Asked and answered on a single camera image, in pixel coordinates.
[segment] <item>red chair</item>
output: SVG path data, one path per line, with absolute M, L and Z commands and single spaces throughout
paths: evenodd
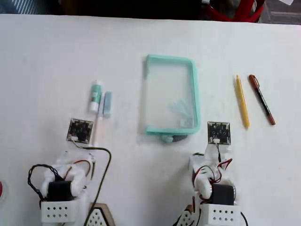
M 257 7 L 254 13 L 250 16 L 252 5 L 254 0 L 241 0 L 236 10 L 235 16 L 230 18 L 219 13 L 210 4 L 205 10 L 206 14 L 216 21 L 227 21 L 227 22 L 257 22 L 261 12 L 263 10 L 264 0 L 257 0 Z

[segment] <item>red marker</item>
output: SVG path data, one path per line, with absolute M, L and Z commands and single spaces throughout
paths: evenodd
M 272 113 L 269 111 L 269 107 L 268 107 L 267 103 L 265 102 L 265 100 L 263 98 L 263 95 L 262 95 L 262 93 L 261 93 L 261 91 L 259 89 L 258 80 L 252 74 L 249 75 L 249 80 L 250 80 L 250 83 L 251 83 L 252 87 L 254 88 L 254 90 L 255 90 L 255 92 L 256 92 L 256 94 L 257 94 L 257 96 L 258 96 L 258 98 L 259 98 L 259 100 L 260 100 L 260 102 L 261 102 L 261 104 L 262 104 L 262 106 L 263 106 L 266 114 L 267 114 L 269 122 L 271 123 L 271 125 L 275 125 L 276 123 L 275 123 L 275 120 L 274 120 L 274 118 L 272 116 Z

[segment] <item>white plastic mount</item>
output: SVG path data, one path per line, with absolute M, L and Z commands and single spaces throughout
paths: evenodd
M 77 219 L 78 201 L 42 202 L 42 223 L 75 222 Z
M 183 214 L 180 216 L 180 219 L 177 223 L 177 226 L 188 226 L 191 225 L 193 219 L 192 214 L 189 211 L 184 211 Z
M 240 206 L 202 204 L 200 225 L 239 226 Z
M 100 209 L 94 209 L 91 213 L 87 226 L 108 226 Z

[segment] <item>teal plastic frame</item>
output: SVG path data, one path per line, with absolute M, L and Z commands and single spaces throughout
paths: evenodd
M 149 71 L 149 66 L 152 61 L 160 61 L 167 63 L 181 63 L 186 64 L 190 67 L 190 78 L 191 78 L 191 91 L 194 98 L 194 114 L 195 114 L 195 127 L 194 128 L 178 128 L 178 129 L 158 129 L 150 126 L 146 126 L 145 132 L 148 135 L 188 135 L 197 132 L 200 128 L 200 104 L 198 99 L 198 74 L 195 63 L 184 57 L 175 56 L 161 56 L 161 55 L 147 55 L 145 64 L 146 79 Z

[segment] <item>circuit board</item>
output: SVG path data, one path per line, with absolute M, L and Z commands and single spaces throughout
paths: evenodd
M 68 129 L 67 140 L 89 144 L 92 133 L 93 122 L 71 119 Z
M 214 139 L 219 139 L 221 145 L 231 145 L 230 123 L 208 122 L 208 143 L 215 144 Z

